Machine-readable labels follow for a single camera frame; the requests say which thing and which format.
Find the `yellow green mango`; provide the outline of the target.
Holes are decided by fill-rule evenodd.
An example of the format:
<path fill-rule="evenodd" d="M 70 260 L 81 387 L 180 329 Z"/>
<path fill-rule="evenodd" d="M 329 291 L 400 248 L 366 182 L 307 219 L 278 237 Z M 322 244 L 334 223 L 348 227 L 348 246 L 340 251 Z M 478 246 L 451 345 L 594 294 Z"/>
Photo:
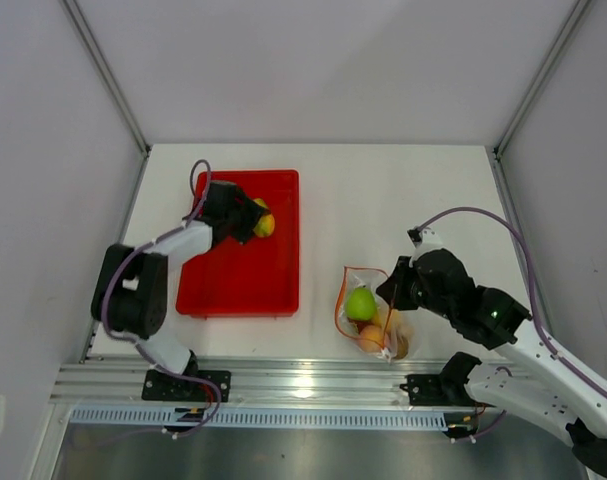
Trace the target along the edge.
<path fill-rule="evenodd" d="M 271 210 L 263 199 L 255 198 L 254 202 L 266 210 L 266 213 L 260 217 L 257 225 L 253 229 L 254 235 L 258 238 L 268 238 L 275 231 L 276 223 L 274 215 L 271 213 Z"/>

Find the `brown kiwi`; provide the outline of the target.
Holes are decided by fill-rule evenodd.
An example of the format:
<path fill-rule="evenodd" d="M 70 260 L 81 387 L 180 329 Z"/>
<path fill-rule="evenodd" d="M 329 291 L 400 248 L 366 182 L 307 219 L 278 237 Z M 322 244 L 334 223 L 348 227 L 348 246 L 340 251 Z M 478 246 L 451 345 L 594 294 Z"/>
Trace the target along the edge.
<path fill-rule="evenodd" d="M 412 346 L 415 332 L 413 330 L 397 330 L 394 332 L 395 340 L 395 354 L 394 360 L 402 360 L 409 354 L 410 347 Z"/>

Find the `orange yellow fruit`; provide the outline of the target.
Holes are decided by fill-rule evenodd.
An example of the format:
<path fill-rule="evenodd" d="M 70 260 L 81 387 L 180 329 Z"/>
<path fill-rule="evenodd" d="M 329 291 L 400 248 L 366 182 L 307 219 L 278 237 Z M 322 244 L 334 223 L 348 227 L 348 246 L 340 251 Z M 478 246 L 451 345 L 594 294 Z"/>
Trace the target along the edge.
<path fill-rule="evenodd" d="M 381 306 L 372 317 L 372 323 L 383 329 L 386 333 L 391 333 L 404 323 L 404 315 L 398 310 Z"/>

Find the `red plastic tray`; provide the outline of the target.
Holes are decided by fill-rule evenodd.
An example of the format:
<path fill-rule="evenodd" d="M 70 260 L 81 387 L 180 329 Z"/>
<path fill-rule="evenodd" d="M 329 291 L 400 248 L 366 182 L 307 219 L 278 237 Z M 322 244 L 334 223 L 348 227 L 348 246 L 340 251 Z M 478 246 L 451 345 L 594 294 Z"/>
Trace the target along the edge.
<path fill-rule="evenodd" d="M 263 200 L 275 219 L 266 238 L 227 238 L 182 267 L 175 308 L 192 317 L 288 317 L 299 308 L 299 173 L 294 169 L 215 171 Z"/>

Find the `clear zip top bag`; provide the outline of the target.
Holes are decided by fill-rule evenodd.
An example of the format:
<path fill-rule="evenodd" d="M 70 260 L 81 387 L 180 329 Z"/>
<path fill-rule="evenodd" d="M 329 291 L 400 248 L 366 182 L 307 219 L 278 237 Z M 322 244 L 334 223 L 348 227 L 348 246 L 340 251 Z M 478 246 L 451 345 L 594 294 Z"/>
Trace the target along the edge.
<path fill-rule="evenodd" d="M 363 354 L 388 363 L 413 353 L 416 330 L 376 289 L 388 279 L 378 268 L 345 266 L 334 308 L 334 326 Z"/>

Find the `green apple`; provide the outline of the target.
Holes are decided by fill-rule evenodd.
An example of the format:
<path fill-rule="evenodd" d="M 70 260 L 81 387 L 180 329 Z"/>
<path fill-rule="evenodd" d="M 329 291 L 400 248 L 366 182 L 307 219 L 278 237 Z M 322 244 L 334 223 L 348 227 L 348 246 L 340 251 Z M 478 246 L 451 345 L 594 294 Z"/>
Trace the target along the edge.
<path fill-rule="evenodd" d="M 368 288 L 358 287 L 349 294 L 344 310 L 348 319 L 368 322 L 376 314 L 377 304 Z"/>

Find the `pink peach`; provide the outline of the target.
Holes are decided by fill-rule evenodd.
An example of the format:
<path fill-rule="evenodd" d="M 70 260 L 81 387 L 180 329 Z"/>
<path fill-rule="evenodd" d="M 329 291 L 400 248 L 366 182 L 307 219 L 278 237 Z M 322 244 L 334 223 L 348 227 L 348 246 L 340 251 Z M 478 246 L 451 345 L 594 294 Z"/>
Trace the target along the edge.
<path fill-rule="evenodd" d="M 388 336 L 381 327 L 367 325 L 361 330 L 357 343 L 362 351 L 378 354 L 387 347 Z"/>

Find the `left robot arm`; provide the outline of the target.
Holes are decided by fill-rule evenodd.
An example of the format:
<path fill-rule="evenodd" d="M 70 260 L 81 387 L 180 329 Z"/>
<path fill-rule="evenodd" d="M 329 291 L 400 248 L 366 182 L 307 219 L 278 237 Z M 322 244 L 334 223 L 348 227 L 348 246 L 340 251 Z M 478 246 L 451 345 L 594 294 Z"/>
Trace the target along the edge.
<path fill-rule="evenodd" d="M 180 400 L 199 390 L 196 354 L 164 324 L 169 274 L 224 240 L 240 244 L 255 236 L 269 208 L 236 184 L 206 184 L 196 205 L 181 223 L 138 247 L 110 245 L 104 255 L 90 311 L 112 340 L 132 345 L 157 371 L 165 388 Z"/>

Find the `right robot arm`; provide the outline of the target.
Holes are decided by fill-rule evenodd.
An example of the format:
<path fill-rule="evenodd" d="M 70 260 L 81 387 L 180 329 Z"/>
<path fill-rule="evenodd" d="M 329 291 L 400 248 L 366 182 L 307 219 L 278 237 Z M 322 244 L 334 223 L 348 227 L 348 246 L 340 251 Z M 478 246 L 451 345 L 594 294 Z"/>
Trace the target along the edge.
<path fill-rule="evenodd" d="M 447 402 L 487 404 L 518 416 L 557 437 L 607 479 L 607 381 L 537 330 L 526 307 L 502 290 L 476 284 L 445 249 L 399 257 L 376 293 L 396 310 L 425 309 L 444 318 L 466 340 L 537 380 L 518 380 L 506 367 L 457 352 L 436 376 Z"/>

